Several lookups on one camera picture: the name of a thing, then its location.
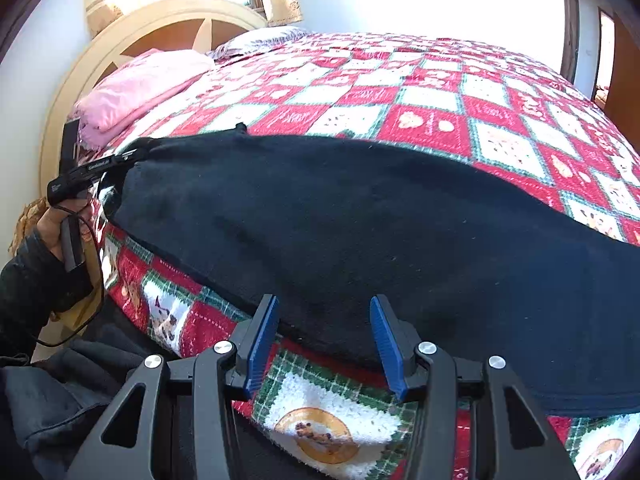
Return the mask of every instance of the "curved headboard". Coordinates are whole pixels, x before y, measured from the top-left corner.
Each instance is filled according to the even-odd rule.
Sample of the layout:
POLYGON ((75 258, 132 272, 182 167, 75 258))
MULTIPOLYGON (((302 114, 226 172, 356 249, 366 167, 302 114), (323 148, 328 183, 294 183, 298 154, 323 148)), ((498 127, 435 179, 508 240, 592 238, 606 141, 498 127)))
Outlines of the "curved headboard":
POLYGON ((53 99, 40 147, 40 192, 58 176, 62 131, 75 102, 134 56, 160 50, 212 50, 239 34, 265 27, 257 12, 226 0, 162 0, 111 23, 89 44, 53 99))

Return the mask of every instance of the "bedspread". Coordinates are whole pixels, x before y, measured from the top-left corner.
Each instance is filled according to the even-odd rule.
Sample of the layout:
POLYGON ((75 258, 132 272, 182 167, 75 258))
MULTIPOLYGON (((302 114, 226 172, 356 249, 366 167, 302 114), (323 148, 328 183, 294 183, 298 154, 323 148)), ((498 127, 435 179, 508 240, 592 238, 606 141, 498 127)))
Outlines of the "bedspread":
MULTIPOLYGON (((558 74, 500 47, 313 34, 206 73, 94 155, 121 150, 141 136, 194 135, 238 122, 252 135, 369 139, 453 158, 609 237, 640 245, 638 154, 558 74)), ((177 354, 197 354, 246 318, 115 227, 100 234, 109 293, 140 330, 177 354)), ((415 406, 396 405, 380 376, 298 343, 274 345, 257 396, 236 408, 285 450, 331 476, 393 475, 415 406), (338 444, 318 437, 327 433, 338 444)), ((455 478, 463 479, 468 415, 461 410, 459 418, 455 478)), ((590 480, 608 475, 640 426, 640 414, 550 420, 581 477, 590 480)))

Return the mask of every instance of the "hand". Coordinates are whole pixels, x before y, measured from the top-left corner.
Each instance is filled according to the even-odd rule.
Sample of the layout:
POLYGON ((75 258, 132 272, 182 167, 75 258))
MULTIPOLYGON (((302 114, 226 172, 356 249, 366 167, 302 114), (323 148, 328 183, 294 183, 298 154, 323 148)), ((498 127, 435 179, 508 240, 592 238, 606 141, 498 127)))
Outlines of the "hand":
MULTIPOLYGON (((87 221, 91 218, 91 207, 88 205, 88 200, 86 198, 65 200, 60 203, 60 206, 71 211, 79 212, 80 216, 87 221)), ((63 260, 62 245, 60 243, 60 224, 67 216, 68 213, 60 211, 60 209, 50 207, 45 211, 36 226, 44 245, 60 261, 63 260)), ((84 241, 92 239, 89 228, 84 225, 82 221, 80 221, 80 234, 84 241)))

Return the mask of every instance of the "silver screw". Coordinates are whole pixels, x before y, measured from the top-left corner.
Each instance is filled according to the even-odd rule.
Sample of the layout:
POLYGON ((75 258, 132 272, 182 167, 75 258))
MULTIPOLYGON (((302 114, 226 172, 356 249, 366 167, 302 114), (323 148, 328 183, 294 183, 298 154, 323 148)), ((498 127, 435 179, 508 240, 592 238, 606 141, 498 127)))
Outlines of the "silver screw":
POLYGON ((430 341, 423 341, 418 345, 418 352, 426 355, 433 355, 438 351, 438 347, 430 341))
POLYGON ((231 352, 233 347, 234 346, 230 341, 218 341, 215 345, 213 345, 213 349, 216 354, 227 354, 231 352))
POLYGON ((145 359, 145 366, 147 368, 158 368, 162 364, 162 358, 159 355, 150 355, 145 359))
POLYGON ((499 355, 492 355, 489 357, 489 366, 496 370, 502 370, 507 365, 507 361, 501 358, 499 355))

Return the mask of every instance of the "wire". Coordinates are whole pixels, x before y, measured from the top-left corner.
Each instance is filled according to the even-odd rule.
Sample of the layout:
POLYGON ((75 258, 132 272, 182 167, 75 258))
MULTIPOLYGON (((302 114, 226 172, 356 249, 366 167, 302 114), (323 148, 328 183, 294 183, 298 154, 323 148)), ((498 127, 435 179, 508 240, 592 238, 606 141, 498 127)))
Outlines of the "wire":
POLYGON ((97 255, 97 259, 98 259, 98 270, 100 271, 100 303, 98 304, 97 308, 95 309, 95 312, 93 314, 91 314, 91 316, 89 316, 89 318, 82 323, 82 325, 80 325, 78 328, 76 328, 74 330, 74 332, 68 336, 65 337, 62 341, 59 341, 58 343, 47 343, 46 341, 42 341, 40 339, 38 339, 36 336, 34 336, 33 334, 31 334, 30 332, 27 331, 27 334, 29 335, 29 337, 31 337, 32 339, 35 339, 36 343, 38 343, 39 345, 42 345, 46 348, 57 348, 58 346, 63 345, 64 343, 70 341, 71 339, 73 339, 75 336, 78 335, 78 333, 80 333, 81 330, 84 330, 85 327, 87 327, 87 325, 89 325, 89 323, 91 323, 97 316, 98 314, 101 313, 102 311, 102 307, 104 306, 104 275, 102 273, 102 264, 100 262, 100 247, 98 246, 98 240, 95 237, 94 234, 94 230, 91 229, 91 225, 89 224, 89 222, 87 220, 85 220, 84 218, 82 218, 80 216, 79 213, 75 212, 75 211, 71 211, 71 209, 67 209, 66 207, 62 207, 60 205, 54 205, 52 206, 54 209, 60 209, 60 211, 64 211, 65 213, 68 213, 68 215, 70 217, 76 217, 79 219, 79 221, 81 221, 84 225, 86 225, 89 228, 89 233, 91 234, 91 239, 94 242, 94 248, 95 248, 95 254, 97 255))

